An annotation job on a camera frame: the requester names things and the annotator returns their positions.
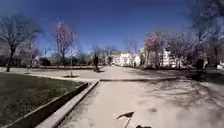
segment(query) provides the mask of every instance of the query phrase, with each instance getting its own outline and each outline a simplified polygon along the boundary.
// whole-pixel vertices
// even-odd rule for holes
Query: green lawn
[[[0,127],[82,83],[0,73]]]

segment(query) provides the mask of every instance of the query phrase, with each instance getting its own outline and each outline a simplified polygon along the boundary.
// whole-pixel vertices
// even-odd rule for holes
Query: building
[[[112,55],[112,64],[118,66],[139,66],[140,56],[135,53],[123,52],[117,55]]]
[[[140,49],[140,53],[145,58],[145,66],[151,65],[155,66],[155,52],[147,52],[144,48]],[[162,67],[176,67],[178,65],[179,59],[172,58],[170,56],[170,51],[163,50],[158,54],[159,56],[159,65]]]

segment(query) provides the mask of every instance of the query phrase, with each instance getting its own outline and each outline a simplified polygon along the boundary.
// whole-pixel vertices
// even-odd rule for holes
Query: concrete walkway
[[[134,112],[127,128],[136,128],[137,125],[152,128],[224,128],[224,100],[210,96],[210,91],[215,93],[222,89],[209,91],[184,78],[150,81],[181,77],[175,71],[144,72],[122,67],[105,67],[102,70],[104,72],[101,73],[89,70],[73,73],[82,79],[149,80],[100,82],[59,128],[124,128],[128,118],[116,118],[127,112]],[[69,72],[32,70],[31,73],[60,77]]]

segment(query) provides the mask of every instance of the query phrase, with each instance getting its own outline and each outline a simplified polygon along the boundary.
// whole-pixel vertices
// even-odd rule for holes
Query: person
[[[96,55],[96,53],[94,54],[94,57],[93,57],[93,65],[94,65],[93,70],[98,72],[99,71],[99,68],[98,68],[98,56]]]
[[[196,63],[196,69],[197,69],[197,78],[196,80],[202,81],[202,79],[205,78],[205,71],[204,71],[204,60],[198,59]]]

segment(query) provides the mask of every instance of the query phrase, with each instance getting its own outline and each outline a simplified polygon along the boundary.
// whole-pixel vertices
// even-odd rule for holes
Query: sky
[[[43,29],[37,42],[53,46],[53,27],[63,20],[77,33],[76,43],[89,51],[93,44],[125,49],[125,41],[161,28],[188,26],[185,0],[0,0],[0,16],[23,14]]]

